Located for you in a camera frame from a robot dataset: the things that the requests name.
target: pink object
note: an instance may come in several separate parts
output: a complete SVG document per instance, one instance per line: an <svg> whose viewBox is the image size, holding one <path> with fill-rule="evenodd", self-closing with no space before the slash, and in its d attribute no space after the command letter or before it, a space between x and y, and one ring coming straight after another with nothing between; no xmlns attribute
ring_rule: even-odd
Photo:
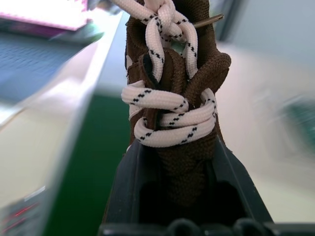
<svg viewBox="0 0 315 236"><path fill-rule="evenodd" d="M87 23L87 0L0 0L0 18L77 30Z"/></svg>

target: boot tongue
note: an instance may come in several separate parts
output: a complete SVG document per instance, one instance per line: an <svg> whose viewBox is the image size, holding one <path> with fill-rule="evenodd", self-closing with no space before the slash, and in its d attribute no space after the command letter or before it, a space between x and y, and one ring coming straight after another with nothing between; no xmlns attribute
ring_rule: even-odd
<svg viewBox="0 0 315 236"><path fill-rule="evenodd" d="M162 78L159 83L152 82L152 84L154 84L153 89L182 94L187 85L185 60L172 49L165 48L164 54L165 63ZM155 78L150 76L152 70L148 63L151 63L151 60L148 57L144 57L143 66L146 70L148 78L152 81L155 80ZM159 117L161 113L162 111L158 109L145 109L144 116L148 119L147 128L153 130L159 129Z"/></svg>

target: laptop keyboard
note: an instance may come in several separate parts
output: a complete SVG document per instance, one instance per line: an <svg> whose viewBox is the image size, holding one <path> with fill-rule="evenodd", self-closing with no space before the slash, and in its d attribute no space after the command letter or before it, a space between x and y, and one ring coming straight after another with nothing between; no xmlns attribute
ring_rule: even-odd
<svg viewBox="0 0 315 236"><path fill-rule="evenodd" d="M0 235L37 235L40 218L43 216L46 191L43 187L31 196L0 209Z"/></svg>
<svg viewBox="0 0 315 236"><path fill-rule="evenodd" d="M18 103L33 95L83 47L0 32L0 100Z"/></svg>

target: shoelace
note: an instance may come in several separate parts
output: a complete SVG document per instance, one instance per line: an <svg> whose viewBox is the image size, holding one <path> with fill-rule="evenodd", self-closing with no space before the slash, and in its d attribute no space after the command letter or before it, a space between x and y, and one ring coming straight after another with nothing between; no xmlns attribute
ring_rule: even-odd
<svg viewBox="0 0 315 236"><path fill-rule="evenodd" d="M191 22L176 11L172 0L144 0L145 6L134 0L113 0L132 17L146 24L146 44L153 64L153 75L159 82L164 65L164 47L171 39L185 42L183 56L191 80L197 72L197 32ZM213 92L207 88L201 94L204 102L200 108L189 111L189 102L179 94L145 88L143 81L123 89L122 100L139 108L169 110L160 121L168 130L146 128L146 118L138 120L134 127L136 139L145 146L154 148L171 147L193 142L210 134L216 123L217 102Z"/></svg>

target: brown boot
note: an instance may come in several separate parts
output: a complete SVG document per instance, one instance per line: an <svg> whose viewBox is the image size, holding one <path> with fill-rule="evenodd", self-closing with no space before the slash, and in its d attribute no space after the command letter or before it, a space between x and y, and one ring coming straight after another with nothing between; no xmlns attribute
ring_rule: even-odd
<svg viewBox="0 0 315 236"><path fill-rule="evenodd" d="M176 10L190 22L209 17L209 0L173 0ZM127 23L126 69L128 84L143 80L147 88L170 91L182 95L189 101L190 110L200 107L200 94L210 88L215 94L223 84L231 64L229 55L217 50L212 25L197 29L198 71L191 82L185 68L185 59L170 48L164 48L165 63L160 83L152 79L152 63L145 41L146 25L131 17ZM143 109L130 119L130 144L135 139L134 126L141 117L147 118L147 128L159 127L160 115L164 111ZM156 148L166 175L168 199L182 207L192 206L205 188L204 161L213 156L217 135L222 139L218 117L213 131L197 141L173 147Z"/></svg>

